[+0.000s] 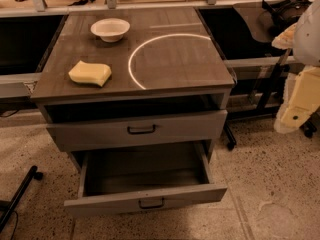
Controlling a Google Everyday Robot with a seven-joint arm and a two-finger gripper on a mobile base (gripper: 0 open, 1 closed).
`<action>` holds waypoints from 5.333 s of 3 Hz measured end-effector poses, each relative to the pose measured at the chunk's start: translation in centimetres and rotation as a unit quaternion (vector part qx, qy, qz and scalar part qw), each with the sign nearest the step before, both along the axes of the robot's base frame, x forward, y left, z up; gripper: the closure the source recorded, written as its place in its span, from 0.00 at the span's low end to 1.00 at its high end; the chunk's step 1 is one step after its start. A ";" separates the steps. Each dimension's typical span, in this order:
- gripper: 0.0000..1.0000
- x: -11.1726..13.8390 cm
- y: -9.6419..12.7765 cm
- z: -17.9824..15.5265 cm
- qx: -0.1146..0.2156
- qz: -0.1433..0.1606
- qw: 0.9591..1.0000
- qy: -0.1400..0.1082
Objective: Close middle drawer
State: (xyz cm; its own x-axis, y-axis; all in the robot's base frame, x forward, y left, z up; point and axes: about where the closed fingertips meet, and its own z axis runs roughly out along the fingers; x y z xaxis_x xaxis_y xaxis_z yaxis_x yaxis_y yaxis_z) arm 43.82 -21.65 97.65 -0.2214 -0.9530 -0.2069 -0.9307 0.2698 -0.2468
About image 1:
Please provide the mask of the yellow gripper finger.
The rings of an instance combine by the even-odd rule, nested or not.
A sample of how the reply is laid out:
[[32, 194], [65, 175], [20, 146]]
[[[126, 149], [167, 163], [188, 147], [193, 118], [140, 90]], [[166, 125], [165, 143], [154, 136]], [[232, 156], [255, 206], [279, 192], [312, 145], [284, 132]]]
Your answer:
[[277, 49], [289, 49], [293, 47], [296, 23], [292, 24], [274, 38], [271, 45]]
[[289, 73], [274, 129], [281, 134], [298, 130], [319, 107], [320, 68], [305, 66], [298, 74]]

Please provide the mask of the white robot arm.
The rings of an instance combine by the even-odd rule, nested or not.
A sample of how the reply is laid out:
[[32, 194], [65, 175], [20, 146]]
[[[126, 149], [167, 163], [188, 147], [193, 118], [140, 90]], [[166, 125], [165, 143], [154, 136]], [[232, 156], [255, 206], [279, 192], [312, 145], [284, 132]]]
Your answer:
[[286, 134], [298, 130], [320, 107], [320, 0], [275, 37], [272, 46], [291, 48], [293, 57], [305, 65], [297, 75], [288, 75], [284, 102], [276, 115], [274, 129]]

